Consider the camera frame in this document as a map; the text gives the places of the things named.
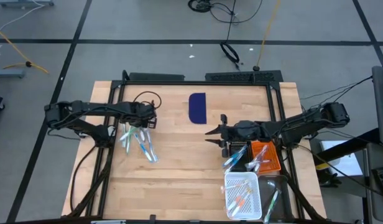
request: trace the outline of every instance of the orange container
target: orange container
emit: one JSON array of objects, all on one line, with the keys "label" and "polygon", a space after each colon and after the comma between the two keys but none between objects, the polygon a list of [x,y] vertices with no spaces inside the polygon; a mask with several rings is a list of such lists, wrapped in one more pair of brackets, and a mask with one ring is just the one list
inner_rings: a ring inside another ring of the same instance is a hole
[{"label": "orange container", "polygon": [[276,148],[273,142],[260,142],[260,141],[252,141],[251,149],[252,149],[252,158],[255,158],[258,153],[264,148],[265,145],[268,145],[268,149],[264,154],[263,160],[270,160],[270,162],[261,163],[261,167],[259,168],[259,173],[263,174],[266,172],[273,172],[281,170],[279,158],[277,157]]}]

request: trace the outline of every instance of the yellow cable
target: yellow cable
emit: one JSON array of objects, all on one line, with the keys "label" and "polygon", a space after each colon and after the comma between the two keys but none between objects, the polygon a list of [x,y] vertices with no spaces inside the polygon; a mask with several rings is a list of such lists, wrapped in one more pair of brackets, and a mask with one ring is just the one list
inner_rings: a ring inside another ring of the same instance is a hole
[{"label": "yellow cable", "polygon": [[267,28],[266,28],[266,31],[264,34],[264,39],[262,40],[261,51],[259,52],[258,62],[256,63],[256,66],[259,66],[259,62],[261,61],[261,57],[262,57],[262,54],[263,54],[264,49],[265,49],[265,40],[270,33],[270,27],[272,26],[272,22],[273,22],[274,18],[276,17],[277,10],[279,9],[280,3],[281,3],[281,0],[277,0],[276,5],[274,6],[274,9],[272,12],[272,17],[270,18],[270,21],[267,25]]},{"label": "yellow cable", "polygon": [[[25,56],[25,55],[24,55],[24,54],[23,54],[23,53],[16,47],[16,45],[14,45],[14,44],[13,44],[7,37],[6,37],[1,31],[0,31],[0,35],[6,40],[6,42],[8,42],[8,44],[10,44],[10,45],[17,51],[17,53],[20,54],[20,56],[22,56],[22,58],[24,58],[24,60],[30,62],[32,67],[38,68],[39,70],[45,72],[46,74],[49,73],[48,70],[46,70],[46,69],[44,69],[43,67],[41,67],[41,66],[35,64],[35,63],[32,62],[29,58],[27,58],[27,57],[26,57],[26,56]],[[8,66],[4,67],[4,69],[6,69],[6,68],[11,68],[11,67],[15,67],[15,66],[20,66],[20,65],[24,65],[24,66],[25,66],[24,63],[17,63],[17,64],[14,64],[14,65],[8,65]]]}]

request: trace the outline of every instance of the concrete floor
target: concrete floor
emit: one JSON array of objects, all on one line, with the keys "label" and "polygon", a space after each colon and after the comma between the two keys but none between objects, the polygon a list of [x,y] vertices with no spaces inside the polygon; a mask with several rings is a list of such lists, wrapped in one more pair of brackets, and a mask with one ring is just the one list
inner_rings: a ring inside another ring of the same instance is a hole
[{"label": "concrete floor", "polygon": [[[28,69],[23,79],[1,79],[0,96],[6,109],[0,114],[0,222],[6,221],[25,167],[44,120],[44,105],[51,100],[70,43],[87,0],[56,1],[3,32],[11,39],[58,39],[67,44],[16,44],[29,58],[50,74]],[[218,0],[229,7],[231,0]],[[383,41],[383,0],[360,0],[368,23],[378,41]],[[258,1],[236,4],[240,19],[248,18]],[[275,1],[265,0],[256,17],[232,26],[230,40],[262,40]],[[0,26],[26,10],[0,7]],[[228,19],[225,13],[218,17]],[[187,0],[92,0],[80,39],[113,40],[222,40],[228,25],[209,13],[189,10]],[[380,65],[370,38],[351,0],[282,1],[272,24],[269,40],[319,40],[328,45],[267,45],[262,70],[281,70],[286,82],[296,82],[300,97],[335,89],[371,75]],[[339,46],[339,41],[368,44]],[[23,62],[8,44],[0,43],[0,68]],[[238,52],[242,71],[256,64],[259,45],[232,45]],[[204,80],[207,72],[236,71],[219,45],[211,44],[77,44],[58,100],[85,100],[96,80],[113,80],[121,71],[184,74],[187,80]],[[327,96],[302,101],[309,107]],[[377,127],[372,83],[366,82],[340,99],[351,122],[340,131],[358,135]],[[331,134],[322,139],[342,139]],[[46,137],[24,197],[17,221],[60,216],[78,142]],[[340,222],[362,218],[361,199],[325,189],[328,217]]]}]

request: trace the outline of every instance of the white container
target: white container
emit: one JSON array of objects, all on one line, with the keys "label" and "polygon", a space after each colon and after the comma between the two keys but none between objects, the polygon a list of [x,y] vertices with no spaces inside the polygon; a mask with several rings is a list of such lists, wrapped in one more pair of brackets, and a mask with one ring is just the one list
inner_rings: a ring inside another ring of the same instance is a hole
[{"label": "white container", "polygon": [[226,208],[228,208],[236,197],[242,195],[248,187],[252,190],[244,205],[234,217],[231,216],[233,210],[227,212],[228,217],[232,220],[258,220],[262,217],[261,195],[259,194],[258,177],[255,173],[229,172],[224,176],[224,186],[243,184],[246,180],[248,180],[246,184],[225,191]]}]

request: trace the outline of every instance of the wooden tabletop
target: wooden tabletop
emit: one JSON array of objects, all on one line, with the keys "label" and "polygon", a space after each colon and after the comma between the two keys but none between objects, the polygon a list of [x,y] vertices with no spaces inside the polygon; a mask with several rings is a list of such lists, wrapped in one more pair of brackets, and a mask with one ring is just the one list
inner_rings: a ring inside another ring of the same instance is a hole
[{"label": "wooden tabletop", "polygon": [[[111,82],[95,82],[90,101],[106,103],[110,85]],[[281,83],[280,86],[286,117],[301,113],[296,84]],[[219,189],[223,185],[221,165],[224,159],[217,145],[204,141],[204,133],[217,127],[221,122],[220,114],[228,116],[229,125],[247,119],[270,120],[265,87],[127,85],[124,101],[132,101],[147,90],[158,93],[162,98],[162,106],[157,110],[157,127],[151,131],[159,162],[149,163],[135,140],[128,156],[121,143],[116,143],[104,218],[146,220],[151,214],[156,214],[158,220],[229,220],[223,209],[224,195]],[[188,118],[188,99],[192,93],[206,93],[207,124],[193,124]],[[138,101],[144,100],[159,102],[151,94],[138,98]],[[276,100],[274,104],[276,117],[279,118]],[[102,124],[103,119],[96,116],[86,118],[92,124]],[[93,144],[91,138],[81,140],[75,166]],[[301,144],[309,147],[307,141]],[[74,205],[90,188],[97,151],[85,159],[77,173]],[[300,190],[317,212],[325,217],[311,154],[302,148],[294,149],[293,154]],[[70,187],[63,214],[70,213]],[[288,189],[292,213],[298,217],[295,198]],[[100,192],[99,189],[95,195],[93,214],[97,212]]]}]

